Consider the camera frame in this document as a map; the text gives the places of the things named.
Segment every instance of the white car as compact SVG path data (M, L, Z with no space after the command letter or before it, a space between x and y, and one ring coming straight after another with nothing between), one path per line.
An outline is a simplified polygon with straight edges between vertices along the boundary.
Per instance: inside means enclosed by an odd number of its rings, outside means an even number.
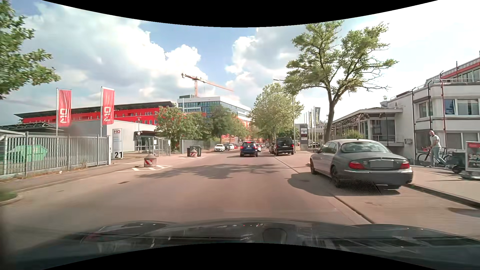
M223 145L216 145L215 148L213 149L213 151L223 152L223 151L225 151L225 146L223 146Z

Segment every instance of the blue suv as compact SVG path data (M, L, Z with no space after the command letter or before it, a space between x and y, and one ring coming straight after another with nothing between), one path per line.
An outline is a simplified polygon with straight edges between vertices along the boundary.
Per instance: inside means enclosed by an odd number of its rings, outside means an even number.
M240 146L240 156L252 155L258 157L257 145L254 142L244 142Z

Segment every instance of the license plate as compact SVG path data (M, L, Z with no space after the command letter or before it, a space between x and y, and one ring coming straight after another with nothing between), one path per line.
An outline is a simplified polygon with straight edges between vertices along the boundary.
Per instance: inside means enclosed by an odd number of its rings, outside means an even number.
M372 168L393 168L393 160L371 160Z

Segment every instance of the construction crane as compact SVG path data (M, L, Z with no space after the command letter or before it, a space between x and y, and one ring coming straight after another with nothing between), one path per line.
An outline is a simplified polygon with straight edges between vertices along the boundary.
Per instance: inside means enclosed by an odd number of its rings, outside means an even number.
M230 90L230 89L225 88L225 87L223 87L223 86L219 86L219 85L217 85L217 84L214 84L214 83L212 83L212 82L209 82L209 81L207 81L207 80L205 80L205 79L202 79L202 78L199 78L199 77L197 77L197 76L190 76L190 75L187 75L187 74L183 74L183 73L182 73L182 74L181 74L181 77L182 77L182 78L187 77L187 78L193 80L194 85L195 85L195 96L196 96L196 97L198 97L198 81L201 81L201 82L204 83L204 84L209 84L209 85L211 85L211 86L219 87L219 88L221 88L221 89L225 89L225 90L234 92L233 90Z

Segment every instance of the sky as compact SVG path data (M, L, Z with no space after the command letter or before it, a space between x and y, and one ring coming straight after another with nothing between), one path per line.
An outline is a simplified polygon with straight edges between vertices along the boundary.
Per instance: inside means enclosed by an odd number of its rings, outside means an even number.
M380 59L399 63L386 70L377 84L389 90L345 95L334 119L360 109L379 107L383 96L424 84L425 80L479 56L475 34L480 1L458 5L438 0L401 10L347 19L341 35L380 22L389 24L381 36L390 43ZM38 0L15 0L13 8L27 16L26 27L35 38L24 51L45 49L53 59L45 62L62 77L59 82L24 86L0 100L0 125L18 121L14 113L54 110L55 89L72 89L73 108L99 106L100 88L116 91L115 103L176 101L193 94L193 81L181 73L199 76L234 92L199 83L199 96L224 96L253 107L262 88L283 79L289 60L298 55L291 40L304 25L220 28L170 25L79 10ZM325 90L303 90L297 96L305 111L321 107L326 119ZM303 123L301 115L296 123Z

